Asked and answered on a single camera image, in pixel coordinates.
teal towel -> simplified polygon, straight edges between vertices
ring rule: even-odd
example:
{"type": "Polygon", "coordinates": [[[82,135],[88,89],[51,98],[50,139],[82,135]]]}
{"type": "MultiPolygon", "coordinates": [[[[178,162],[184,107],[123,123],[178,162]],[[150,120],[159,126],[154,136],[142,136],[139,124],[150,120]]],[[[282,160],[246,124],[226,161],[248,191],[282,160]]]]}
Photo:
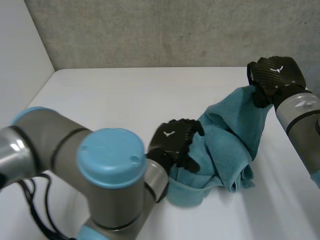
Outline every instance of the teal towel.
{"type": "Polygon", "coordinates": [[[205,135],[196,133],[189,156],[200,171],[173,167],[167,199],[183,207],[202,203],[214,186],[229,192],[253,187],[250,163],[255,159],[267,113],[272,106],[257,108],[253,85],[237,88],[221,102],[209,106],[198,119],[205,135]]]}

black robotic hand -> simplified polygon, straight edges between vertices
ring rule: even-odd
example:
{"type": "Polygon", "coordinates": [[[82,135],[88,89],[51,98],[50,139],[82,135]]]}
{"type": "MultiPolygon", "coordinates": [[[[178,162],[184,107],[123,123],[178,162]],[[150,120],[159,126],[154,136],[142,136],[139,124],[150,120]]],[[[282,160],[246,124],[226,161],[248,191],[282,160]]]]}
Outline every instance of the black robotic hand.
{"type": "Polygon", "coordinates": [[[306,89],[305,78],[291,57],[262,57],[258,62],[247,65],[247,77],[249,84],[255,86],[256,92],[252,99],[258,108],[274,104],[275,95],[284,91],[284,88],[289,87],[289,90],[285,90],[288,93],[284,94],[291,95],[304,92],[306,89]]]}
{"type": "Polygon", "coordinates": [[[195,133],[204,136],[205,132],[199,121],[190,119],[171,120],[161,124],[149,145],[147,158],[167,159],[167,164],[176,164],[191,173],[200,170],[199,164],[189,155],[189,146],[195,133]]]}

blue towel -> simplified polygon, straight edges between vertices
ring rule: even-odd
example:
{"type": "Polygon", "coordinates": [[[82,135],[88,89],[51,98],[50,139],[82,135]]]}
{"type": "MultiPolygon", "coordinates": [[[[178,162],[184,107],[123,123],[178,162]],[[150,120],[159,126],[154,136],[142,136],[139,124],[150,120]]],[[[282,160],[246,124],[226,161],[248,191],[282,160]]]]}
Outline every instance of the blue towel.
{"type": "Polygon", "coordinates": [[[255,107],[254,92],[253,85],[237,88],[209,106],[198,119],[205,136],[194,135],[189,156],[200,165],[200,171],[171,169],[167,194],[171,203],[182,207],[199,205],[214,186],[225,186],[229,192],[254,186],[250,163],[257,155],[272,107],[255,107]]]}

black cable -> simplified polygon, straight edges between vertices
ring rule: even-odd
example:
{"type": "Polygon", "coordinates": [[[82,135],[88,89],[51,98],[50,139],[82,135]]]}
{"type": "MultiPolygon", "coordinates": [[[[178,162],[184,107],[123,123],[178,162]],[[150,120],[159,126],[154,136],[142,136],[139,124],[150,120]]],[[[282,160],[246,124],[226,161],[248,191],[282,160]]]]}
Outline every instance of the black cable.
{"type": "Polygon", "coordinates": [[[30,191],[30,189],[28,188],[27,184],[25,183],[25,181],[20,180],[17,182],[23,192],[24,192],[24,196],[25,199],[29,205],[29,210],[30,210],[30,214],[33,217],[33,220],[35,221],[35,223],[37,224],[37,226],[39,227],[39,229],[41,230],[41,232],[49,239],[49,240],[61,240],[53,231],[51,231],[50,229],[48,229],[43,222],[41,221],[37,210],[34,206],[33,200],[32,200],[32,193],[30,191]]]}
{"type": "Polygon", "coordinates": [[[26,184],[25,181],[20,180],[17,183],[21,186],[23,193],[24,193],[24,197],[29,205],[29,210],[30,210],[30,214],[33,217],[33,220],[35,221],[35,223],[37,224],[37,226],[39,227],[39,229],[41,230],[41,232],[49,239],[49,240],[76,240],[75,238],[68,238],[66,237],[64,234],[62,234],[58,228],[56,227],[56,225],[54,224],[50,212],[49,212],[49,190],[51,187],[51,177],[45,173],[41,173],[38,177],[41,178],[45,178],[47,179],[48,183],[46,186],[46,190],[45,190],[45,197],[44,197],[44,205],[45,205],[45,212],[46,212],[46,216],[49,220],[50,225],[52,226],[53,230],[50,230],[48,227],[46,227],[44,225],[44,223],[42,222],[42,220],[40,219],[37,210],[35,208],[34,205],[34,197],[35,197],[35,193],[37,190],[36,187],[36,183],[33,179],[30,179],[32,185],[33,185],[33,192],[30,191],[28,185],[26,184]]]}
{"type": "Polygon", "coordinates": [[[45,189],[45,196],[44,196],[44,205],[45,205],[45,213],[46,216],[49,220],[49,223],[51,225],[51,227],[53,228],[53,230],[55,230],[55,232],[63,239],[63,240],[69,240],[68,237],[66,237],[62,232],[59,231],[59,229],[56,227],[56,225],[54,224],[54,221],[51,218],[50,212],[49,212],[49,190],[51,187],[51,177],[48,174],[45,173],[41,173],[39,175],[39,177],[41,178],[45,178],[48,180],[48,183],[46,185],[46,189],[45,189]]]}

concrete wall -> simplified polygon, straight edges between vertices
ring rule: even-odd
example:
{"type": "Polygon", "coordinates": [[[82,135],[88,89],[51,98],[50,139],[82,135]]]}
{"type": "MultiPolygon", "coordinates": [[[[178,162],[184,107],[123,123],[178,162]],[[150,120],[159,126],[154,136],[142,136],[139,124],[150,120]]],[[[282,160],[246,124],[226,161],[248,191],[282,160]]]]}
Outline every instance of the concrete wall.
{"type": "Polygon", "coordinates": [[[291,56],[320,94],[319,0],[25,0],[56,70],[291,56]]]}

